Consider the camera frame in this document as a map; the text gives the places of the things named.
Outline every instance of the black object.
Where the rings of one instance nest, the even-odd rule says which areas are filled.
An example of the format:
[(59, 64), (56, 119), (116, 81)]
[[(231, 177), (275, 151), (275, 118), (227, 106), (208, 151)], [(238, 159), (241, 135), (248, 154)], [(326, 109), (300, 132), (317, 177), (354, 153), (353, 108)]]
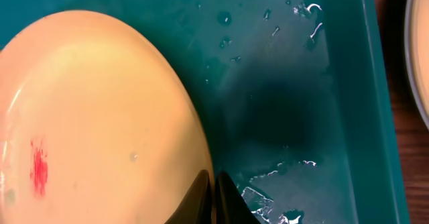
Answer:
[(212, 198), (207, 170), (201, 170), (166, 224), (210, 224)]
[[(217, 224), (259, 224), (226, 172), (216, 179)], [(211, 224), (212, 201), (207, 170), (201, 170), (166, 224)]]
[(227, 173), (217, 176), (215, 186), (218, 224), (259, 224)]

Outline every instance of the water splash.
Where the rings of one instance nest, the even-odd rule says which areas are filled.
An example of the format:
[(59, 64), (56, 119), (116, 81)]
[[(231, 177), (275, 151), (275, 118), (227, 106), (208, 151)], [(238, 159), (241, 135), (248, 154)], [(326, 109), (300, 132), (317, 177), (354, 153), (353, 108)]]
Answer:
[(249, 186), (243, 189), (241, 197), (254, 215), (261, 217), (265, 222), (269, 223), (268, 215), (273, 211), (274, 200)]
[(275, 174), (279, 174), (279, 173), (283, 172), (284, 171), (284, 168), (283, 168), (284, 163), (285, 162), (283, 161), (283, 162), (276, 164), (275, 168), (266, 174), (260, 174), (260, 175), (252, 176), (249, 179), (249, 183), (252, 183), (255, 179), (265, 178), (266, 176), (273, 176)]
[(263, 14), (263, 19), (264, 20), (269, 20), (269, 15), (271, 14), (271, 10), (267, 9), (265, 10), (265, 13)]
[(300, 17), (310, 17), (310, 15), (312, 14), (311, 9), (313, 7), (316, 7), (320, 11), (322, 11), (321, 6), (318, 4), (311, 3), (311, 4), (309, 4), (309, 6), (306, 6), (304, 3), (301, 3), (301, 4), (294, 7), (294, 14), (299, 15)]
[(275, 26), (274, 32), (271, 34), (271, 36), (275, 36), (280, 31), (280, 27), (278, 25)]
[(226, 11), (222, 11), (222, 12), (218, 13), (217, 21), (221, 25), (230, 25), (232, 23), (233, 19), (231, 17), (231, 13), (226, 12)]

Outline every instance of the yellow plate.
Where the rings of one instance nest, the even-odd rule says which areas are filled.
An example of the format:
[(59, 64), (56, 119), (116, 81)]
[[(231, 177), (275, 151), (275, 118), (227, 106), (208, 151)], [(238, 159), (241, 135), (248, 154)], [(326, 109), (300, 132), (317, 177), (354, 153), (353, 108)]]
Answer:
[(163, 223), (212, 164), (164, 57), (89, 11), (44, 17), (0, 53), (4, 224)]

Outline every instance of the red smudge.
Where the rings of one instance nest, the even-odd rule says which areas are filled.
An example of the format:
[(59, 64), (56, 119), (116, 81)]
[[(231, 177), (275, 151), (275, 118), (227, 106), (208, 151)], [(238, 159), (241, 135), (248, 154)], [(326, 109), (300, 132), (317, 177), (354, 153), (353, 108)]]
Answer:
[(36, 197), (44, 197), (45, 184), (48, 180), (48, 163), (46, 163), (48, 155), (43, 150), (43, 140), (41, 138), (31, 139), (30, 146), (32, 147), (33, 166), (29, 177), (33, 182)]

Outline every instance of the teal tray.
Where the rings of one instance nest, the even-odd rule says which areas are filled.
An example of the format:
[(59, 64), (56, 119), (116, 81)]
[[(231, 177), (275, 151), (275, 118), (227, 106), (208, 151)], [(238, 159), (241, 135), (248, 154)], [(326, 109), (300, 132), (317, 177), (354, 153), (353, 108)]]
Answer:
[(189, 92), (215, 172), (262, 223), (409, 223), (373, 0), (0, 5), (0, 48), (67, 9), (141, 32)]

